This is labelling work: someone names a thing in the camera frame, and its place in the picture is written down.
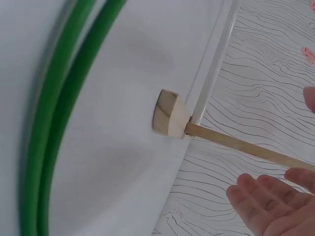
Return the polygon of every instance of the green rim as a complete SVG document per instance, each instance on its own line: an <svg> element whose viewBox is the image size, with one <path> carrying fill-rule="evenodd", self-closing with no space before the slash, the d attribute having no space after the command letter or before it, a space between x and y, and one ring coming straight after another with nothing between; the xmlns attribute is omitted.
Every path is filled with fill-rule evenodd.
<svg viewBox="0 0 315 236"><path fill-rule="evenodd" d="M40 178L51 121L70 59L94 1L77 1L59 37L41 89L27 156L25 173L22 234L37 235L37 207Z"/></svg>
<svg viewBox="0 0 315 236"><path fill-rule="evenodd" d="M51 124L40 182L38 205L38 232L40 236L48 236L49 234L49 198L54 167L72 108L97 52L124 3L125 0L108 0L104 5L84 40L59 95Z"/></svg>

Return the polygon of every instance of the wooden mallet head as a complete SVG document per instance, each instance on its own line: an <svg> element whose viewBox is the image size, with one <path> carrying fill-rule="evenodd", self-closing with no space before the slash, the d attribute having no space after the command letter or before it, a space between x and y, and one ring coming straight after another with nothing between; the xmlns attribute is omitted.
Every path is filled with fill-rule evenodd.
<svg viewBox="0 0 315 236"><path fill-rule="evenodd" d="M177 93L162 90L153 115L153 130L163 135L183 139L190 114Z"/></svg>

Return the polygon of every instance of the hand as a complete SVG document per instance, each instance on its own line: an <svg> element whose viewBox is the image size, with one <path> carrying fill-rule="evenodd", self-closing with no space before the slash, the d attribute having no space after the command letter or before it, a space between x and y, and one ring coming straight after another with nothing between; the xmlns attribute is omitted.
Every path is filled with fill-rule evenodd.
<svg viewBox="0 0 315 236"><path fill-rule="evenodd" d="M315 88L303 91L307 107L315 113ZM289 169L284 177L315 194L315 172ZM256 236L314 236L315 196L301 193L267 175L257 180L240 175L226 195L247 227Z"/></svg>

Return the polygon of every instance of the wooden handle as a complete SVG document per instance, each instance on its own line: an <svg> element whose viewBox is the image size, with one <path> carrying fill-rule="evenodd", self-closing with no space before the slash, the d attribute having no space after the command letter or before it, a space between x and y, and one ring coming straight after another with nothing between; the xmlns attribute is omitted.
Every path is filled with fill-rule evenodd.
<svg viewBox="0 0 315 236"><path fill-rule="evenodd" d="M245 152L247 154L260 157L262 159L272 161L287 167L299 167L315 171L315 166L295 158L280 154L269 149L250 144L248 142L230 137L228 135L216 132L211 129L201 127L196 124L188 123L185 128L185 133L193 136L198 136L210 140L212 142L224 145L235 150Z"/></svg>

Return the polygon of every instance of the black line pattern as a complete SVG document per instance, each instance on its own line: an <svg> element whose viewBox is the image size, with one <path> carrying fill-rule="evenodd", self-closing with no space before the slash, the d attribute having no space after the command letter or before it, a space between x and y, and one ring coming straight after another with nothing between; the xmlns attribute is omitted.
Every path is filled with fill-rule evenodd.
<svg viewBox="0 0 315 236"><path fill-rule="evenodd" d="M302 95L303 87L315 86L315 65L308 64L301 47L315 50L315 13L308 0L244 0L202 125L315 163L315 115ZM251 236L229 204L226 188L242 173L287 182L285 170L196 138L155 232Z"/></svg>

